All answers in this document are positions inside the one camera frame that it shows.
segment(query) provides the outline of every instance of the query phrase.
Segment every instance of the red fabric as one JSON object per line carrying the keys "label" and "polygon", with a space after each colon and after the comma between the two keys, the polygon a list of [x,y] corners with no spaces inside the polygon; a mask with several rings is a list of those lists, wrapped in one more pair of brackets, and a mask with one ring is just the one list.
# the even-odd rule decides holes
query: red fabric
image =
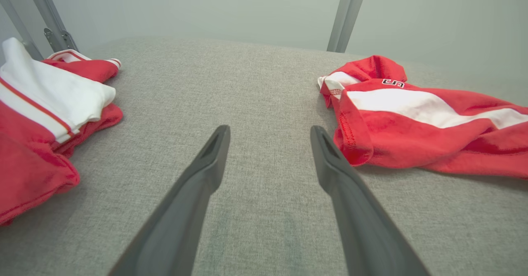
{"label": "red fabric", "polygon": [[[118,71],[114,64],[103,60],[43,62],[101,83]],[[10,224],[17,215],[42,204],[55,193],[76,186],[79,173],[68,160],[74,147],[95,131],[117,124],[121,118],[121,109],[110,104],[102,110],[101,120],[88,122],[80,133],[59,144],[43,126],[0,101],[0,225]]]}
{"label": "red fabric", "polygon": [[[499,129],[492,120],[478,118],[439,128],[400,113],[358,109],[348,92],[352,98],[354,94],[370,95],[373,90],[381,89],[427,92],[439,97],[460,116],[512,109],[524,118],[528,108],[475,92],[420,88],[408,83],[396,85],[407,81],[403,68],[381,56],[349,62],[336,72],[361,81],[345,86],[340,99],[325,84],[321,87],[327,105],[333,105],[336,111],[338,128],[334,141],[351,165],[424,167],[446,173],[528,179],[528,122],[520,120],[518,124]],[[422,110],[434,110],[434,106],[428,106],[434,103],[424,101],[413,105],[411,111],[420,115]],[[441,118],[445,113],[428,116]]]}

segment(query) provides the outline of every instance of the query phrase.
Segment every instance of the metal frame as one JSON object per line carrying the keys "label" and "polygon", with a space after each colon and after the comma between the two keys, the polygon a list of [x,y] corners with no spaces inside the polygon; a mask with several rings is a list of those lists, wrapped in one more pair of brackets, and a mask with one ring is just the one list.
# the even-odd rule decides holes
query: metal frame
{"label": "metal frame", "polygon": [[66,31],[53,0],[33,0],[47,28],[44,29],[45,36],[54,52],[66,49],[77,50],[70,33]]}
{"label": "metal frame", "polygon": [[363,0],[340,0],[334,27],[328,41],[328,52],[344,53],[349,44],[352,29],[358,18]]}
{"label": "metal frame", "polygon": [[13,22],[13,25],[15,26],[16,30],[19,31],[20,37],[22,37],[22,44],[24,44],[24,47],[30,54],[30,56],[34,60],[43,60],[42,54],[40,54],[40,51],[36,48],[35,43],[30,36],[30,33],[28,32],[28,29],[20,19],[19,14],[15,10],[15,7],[13,7],[13,4],[9,0],[0,0],[0,4],[2,7],[4,7],[4,10],[7,13],[7,16],[11,19],[11,22]]}

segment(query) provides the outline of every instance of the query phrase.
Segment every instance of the jersey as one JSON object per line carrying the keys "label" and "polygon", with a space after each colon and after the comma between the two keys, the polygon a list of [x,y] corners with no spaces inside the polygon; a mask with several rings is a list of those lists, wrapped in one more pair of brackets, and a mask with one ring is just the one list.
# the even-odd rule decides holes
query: jersey
{"label": "jersey", "polygon": [[334,142],[353,166],[528,179],[526,107],[414,86],[403,67],[382,56],[349,62],[318,84],[334,107]]}
{"label": "jersey", "polygon": [[2,43],[0,68],[0,225],[79,183],[68,160],[89,135],[117,124],[116,91],[102,84],[120,61],[74,50],[32,60],[15,38]]}

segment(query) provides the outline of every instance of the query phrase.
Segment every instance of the folded clothing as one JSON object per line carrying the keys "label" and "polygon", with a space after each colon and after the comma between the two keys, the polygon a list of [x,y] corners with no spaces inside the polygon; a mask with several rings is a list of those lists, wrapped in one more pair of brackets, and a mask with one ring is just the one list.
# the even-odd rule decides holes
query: folded clothing
{"label": "folded clothing", "polygon": [[528,108],[406,81],[382,56],[319,77],[338,122],[334,142],[351,165],[528,179]]}
{"label": "folded clothing", "polygon": [[15,38],[2,43],[0,68],[0,225],[79,183],[68,161],[95,131],[117,124],[112,104],[119,60],[64,50],[40,62]]}

